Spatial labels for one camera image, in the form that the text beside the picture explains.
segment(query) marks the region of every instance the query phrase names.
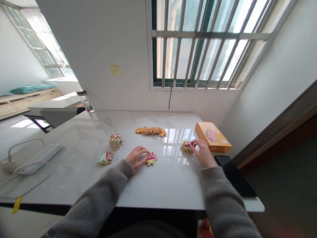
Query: pink pig illustration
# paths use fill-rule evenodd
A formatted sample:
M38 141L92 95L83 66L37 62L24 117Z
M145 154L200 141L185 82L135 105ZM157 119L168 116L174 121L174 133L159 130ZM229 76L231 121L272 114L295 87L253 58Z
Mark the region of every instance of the pink pig illustration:
M206 136L207 138L211 141L211 142L216 142L218 141L216 139L216 132L212 131L212 130L206 130Z

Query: yellow sticky note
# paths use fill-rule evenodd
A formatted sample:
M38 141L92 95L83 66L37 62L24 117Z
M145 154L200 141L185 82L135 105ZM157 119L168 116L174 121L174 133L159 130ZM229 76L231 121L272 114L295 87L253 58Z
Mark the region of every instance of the yellow sticky note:
M119 68L119 65L117 64L111 65L110 69L113 76L121 76L121 70Z
M21 204L21 199L22 199L22 196L19 196L16 203L14 204L13 210L12 210L12 215L18 212L18 210L20 208L20 204Z

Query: person's left hand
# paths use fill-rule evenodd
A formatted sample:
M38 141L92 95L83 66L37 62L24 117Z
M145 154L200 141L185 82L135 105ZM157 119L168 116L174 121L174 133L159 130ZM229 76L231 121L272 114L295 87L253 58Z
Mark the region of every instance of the person's left hand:
M146 156L140 162L138 161L139 157L143 153L149 154L150 152L146 148L144 148L143 146L137 146L136 148L134 148L131 151L131 153L128 155L128 157L125 159L125 161L128 162L134 170L136 170L136 169L140 168L141 165L145 164Z

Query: cushion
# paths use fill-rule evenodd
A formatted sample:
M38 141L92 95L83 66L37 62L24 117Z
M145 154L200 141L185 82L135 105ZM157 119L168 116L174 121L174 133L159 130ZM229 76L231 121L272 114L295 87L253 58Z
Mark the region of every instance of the cushion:
M13 95L12 93L7 93L7 94L0 94L0 97L7 97Z
M25 87L21 88L16 88L12 89L10 93L13 94L26 94L26 93L31 93L31 92L36 92L44 89L50 89L50 88L55 88L53 85L48 85L48 84L35 84L35 85L28 85Z

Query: power strip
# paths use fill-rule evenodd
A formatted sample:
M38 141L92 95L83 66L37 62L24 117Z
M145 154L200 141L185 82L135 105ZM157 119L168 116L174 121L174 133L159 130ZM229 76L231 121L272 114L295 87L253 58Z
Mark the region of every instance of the power strip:
M50 144L38 152L33 158L14 170L14 174L31 175L38 171L47 161L49 161L63 146L61 144Z

